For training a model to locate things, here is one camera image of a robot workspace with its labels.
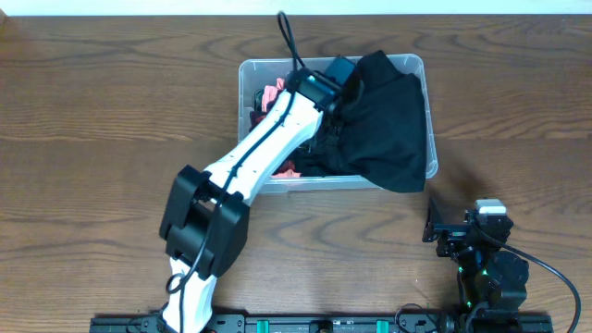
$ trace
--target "clear plastic bin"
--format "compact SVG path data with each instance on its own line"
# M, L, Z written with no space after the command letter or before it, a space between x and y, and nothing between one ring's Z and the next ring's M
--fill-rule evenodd
M360 56L349 56L356 62ZM427 121L427 159L425 177L430 179L438 171L438 157L434 143L432 117L427 99L426 73L424 62L417 55L389 55L388 59L402 73L413 73L422 82L422 92L425 97L425 120ZM333 58L305 58L304 64L311 69L324 70ZM291 59L252 59L246 60L239 68L239 142L248 134L251 127L249 114L253 111L253 97L257 90L266 85L274 85L276 79L285 77L292 71ZM287 191L314 190L349 190L378 188L361 176L331 176L331 177L301 177L294 179L269 179L261 193L282 193Z

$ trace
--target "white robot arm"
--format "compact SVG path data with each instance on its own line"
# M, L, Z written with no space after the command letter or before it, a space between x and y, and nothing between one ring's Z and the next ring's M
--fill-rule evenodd
M226 272L246 241L249 206L256 194L291 152L315 135L324 113L335 112L347 102L348 95L355 94L353 90L361 89L354 74L355 65L341 57L324 74L301 68L292 74L288 89L279 95L265 120L235 149L203 173L190 166L179 173L160 235L171 256L173 278L169 290L186 281L183 288L171 292L163 311L167 331L196 333L204 329L212 316L217 277ZM275 127L283 116L281 125ZM224 192L232 168L244 156L236 178ZM216 204L214 212L199 204L205 200Z
M210 172L210 180L222 188L228 174L245 152L254 145L281 117L286 110L289 92L282 92L276 104L267 117L230 153L217 162L208 166L205 171ZM230 183L228 193L240 192L243 202L251 205L257 192L261 190L266 179L278 169L281 163L300 144L309 140L318 130L323 112L315 109L315 103L296 92L290 113L284 120L284 125L277 128L245 161L239 169L237 178ZM171 257L170 265L173 275L186 275L190 267L181 259ZM201 280L197 273L189 278L184 290L170 295L168 306L163 312L167 325L180 332L179 328L179 299L183 298L183 328L185 332L201 332L212 317L212 295L217 277L210 276ZM172 282L171 287L179 284L179 278Z

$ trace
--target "black fabric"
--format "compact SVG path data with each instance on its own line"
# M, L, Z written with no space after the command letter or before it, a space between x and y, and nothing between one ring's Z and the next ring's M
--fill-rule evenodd
M400 73L382 51L357 65L361 99L324 119L290 160L303 177L361 175L390 191L422 191L427 144L420 80Z
M259 125L259 119L265 116L262 108L263 93L264 90L260 89L255 92L253 97L253 111L251 111L249 114L249 118L251 119L251 127L249 128L249 132L253 131L255 126Z

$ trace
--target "pink cloth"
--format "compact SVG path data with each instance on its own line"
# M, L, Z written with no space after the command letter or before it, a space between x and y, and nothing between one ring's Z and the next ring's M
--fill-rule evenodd
M282 78L276 79L276 86L265 86L263 92L263 98L261 100L261 109L263 112L267 112L267 105L270 102L274 102L281 91L284 90L284 84L286 81Z
M286 172L277 173L271 178L282 179L282 178L298 178L301 175L301 172L295 172L293 170L288 170Z

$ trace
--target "wooden table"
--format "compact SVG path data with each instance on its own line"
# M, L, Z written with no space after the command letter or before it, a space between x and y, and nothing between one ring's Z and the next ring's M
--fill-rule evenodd
M426 193L260 196L215 303L252 313L393 313L458 301L422 243L427 193L498 197L510 244L579 289L592 331L592 17L290 18L302 57L415 53L439 171ZM158 227L186 164L237 141L237 72L287 57L272 17L11 18L0 31L0 331L84 332L167 301ZM574 300L531 265L524 310L558 332Z

